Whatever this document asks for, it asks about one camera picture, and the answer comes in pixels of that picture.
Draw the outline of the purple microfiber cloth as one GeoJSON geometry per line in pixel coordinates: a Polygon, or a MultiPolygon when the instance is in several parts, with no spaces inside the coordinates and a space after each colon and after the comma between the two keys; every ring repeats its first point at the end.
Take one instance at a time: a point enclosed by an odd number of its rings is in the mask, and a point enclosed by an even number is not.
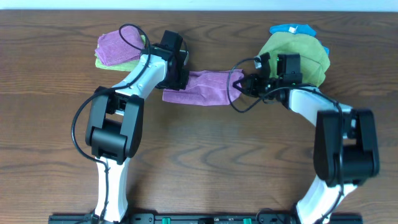
{"type": "Polygon", "coordinates": [[[168,103],[198,106],[229,105],[227,79],[229,71],[190,72],[184,90],[164,90],[162,100],[168,103]]]}

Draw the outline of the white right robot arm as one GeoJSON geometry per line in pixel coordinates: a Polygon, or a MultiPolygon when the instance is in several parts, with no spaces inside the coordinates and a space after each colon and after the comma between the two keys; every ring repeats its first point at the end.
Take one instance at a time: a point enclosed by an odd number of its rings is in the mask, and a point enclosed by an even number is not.
{"type": "Polygon", "coordinates": [[[257,101],[277,100],[315,127],[315,179],[305,196],[284,218],[285,223],[330,223],[346,195],[379,173],[380,162],[373,112],[354,109],[324,95],[299,74],[263,78],[252,74],[233,83],[257,101]]]}

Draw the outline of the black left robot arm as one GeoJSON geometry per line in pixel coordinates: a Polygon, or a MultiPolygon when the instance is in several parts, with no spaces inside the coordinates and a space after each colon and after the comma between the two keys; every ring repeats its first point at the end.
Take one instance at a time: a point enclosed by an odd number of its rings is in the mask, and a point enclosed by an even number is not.
{"type": "Polygon", "coordinates": [[[127,170],[142,138],[144,103],[153,89],[182,90],[189,53],[156,44],[145,49],[133,71],[91,101],[86,144],[98,168],[98,202],[92,223],[122,223],[128,208],[127,170]]]}

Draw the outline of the green crumpled microfiber cloth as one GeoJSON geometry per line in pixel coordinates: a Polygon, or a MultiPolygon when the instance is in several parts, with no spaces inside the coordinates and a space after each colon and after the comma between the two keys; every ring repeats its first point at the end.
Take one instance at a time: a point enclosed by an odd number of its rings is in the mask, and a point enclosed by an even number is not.
{"type": "Polygon", "coordinates": [[[279,54],[300,54],[300,70],[303,83],[319,87],[326,78],[330,59],[318,39],[307,34],[276,32],[272,34],[258,56],[269,53],[271,78],[277,77],[277,56],[279,54]]]}

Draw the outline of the blue microfiber cloth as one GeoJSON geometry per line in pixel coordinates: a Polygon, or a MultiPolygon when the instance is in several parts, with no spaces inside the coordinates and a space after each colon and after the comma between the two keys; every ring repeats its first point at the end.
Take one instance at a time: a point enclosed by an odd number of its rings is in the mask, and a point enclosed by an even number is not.
{"type": "Polygon", "coordinates": [[[317,32],[312,29],[308,24],[280,24],[272,26],[269,32],[273,35],[277,32],[291,33],[294,35],[302,34],[316,37],[317,32]]]}

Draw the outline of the folded purple cloth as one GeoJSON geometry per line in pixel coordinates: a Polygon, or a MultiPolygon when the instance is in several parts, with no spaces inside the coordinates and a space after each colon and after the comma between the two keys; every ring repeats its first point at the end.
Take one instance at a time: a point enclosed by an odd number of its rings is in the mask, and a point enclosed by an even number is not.
{"type": "Polygon", "coordinates": [[[105,66],[119,65],[132,60],[139,60],[141,50],[145,46],[145,37],[139,34],[139,31],[131,26],[123,27],[121,34],[128,43],[126,43],[119,31],[113,31],[103,34],[97,41],[95,55],[105,66]]]}

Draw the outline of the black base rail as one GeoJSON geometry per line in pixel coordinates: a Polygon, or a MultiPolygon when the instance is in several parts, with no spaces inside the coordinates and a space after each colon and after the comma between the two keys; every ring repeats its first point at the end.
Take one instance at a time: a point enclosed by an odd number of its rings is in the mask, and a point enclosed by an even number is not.
{"type": "MultiPolygon", "coordinates": [[[[94,215],[51,215],[49,224],[100,223],[94,215]]],[[[152,213],[136,213],[121,222],[104,221],[101,223],[125,224],[277,224],[299,223],[289,214],[266,212],[260,215],[154,215],[152,213]]],[[[360,215],[332,215],[331,224],[363,224],[360,215]]]]}

